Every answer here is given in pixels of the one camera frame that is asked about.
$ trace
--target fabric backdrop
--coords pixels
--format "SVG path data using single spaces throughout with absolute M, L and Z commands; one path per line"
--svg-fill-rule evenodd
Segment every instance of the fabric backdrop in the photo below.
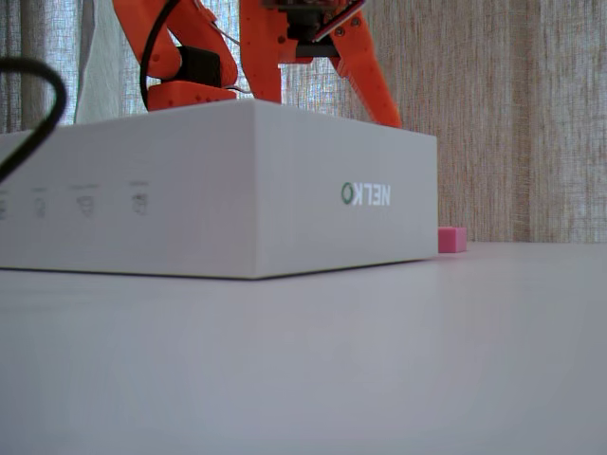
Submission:
M 205 4 L 238 38 L 237 0 Z M 607 2 L 373 0 L 366 15 L 403 126 L 438 137 L 442 226 L 477 241 L 607 241 Z M 64 123 L 144 111 L 110 0 L 0 0 L 0 52 L 62 72 Z M 286 103 L 368 120 L 327 61 L 287 67 L 283 88 Z M 0 91 L 0 132 L 52 103 L 30 79 L 3 75 Z

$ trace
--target curtain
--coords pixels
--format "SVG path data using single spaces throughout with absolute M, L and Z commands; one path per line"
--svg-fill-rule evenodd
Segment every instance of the curtain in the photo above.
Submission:
M 237 0 L 205 5 L 238 38 Z M 438 137 L 441 226 L 474 241 L 607 242 L 607 2 L 373 0 L 365 14 L 404 128 Z M 3 55 L 62 72 L 64 123 L 144 112 L 110 0 L 0 0 L 0 30 Z M 3 75 L 0 90 L 0 132 L 31 128 L 52 102 L 37 81 Z M 286 67 L 283 97 L 369 120 L 324 60 Z

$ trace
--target pink block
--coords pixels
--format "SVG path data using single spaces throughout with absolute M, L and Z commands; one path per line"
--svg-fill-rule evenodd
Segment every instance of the pink block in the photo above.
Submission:
M 466 251 L 465 227 L 439 227 L 438 252 L 461 253 Z

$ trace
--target nelko logo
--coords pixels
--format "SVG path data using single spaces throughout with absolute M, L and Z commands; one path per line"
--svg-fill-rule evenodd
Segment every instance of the nelko logo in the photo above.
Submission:
M 346 182 L 341 187 L 341 200 L 346 206 L 390 207 L 390 192 L 390 185 Z

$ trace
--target white cardboard box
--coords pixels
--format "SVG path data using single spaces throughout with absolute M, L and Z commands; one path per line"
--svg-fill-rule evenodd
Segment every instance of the white cardboard box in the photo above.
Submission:
M 255 279 L 430 258 L 436 178 L 433 136 L 259 100 L 64 127 L 0 188 L 0 266 Z

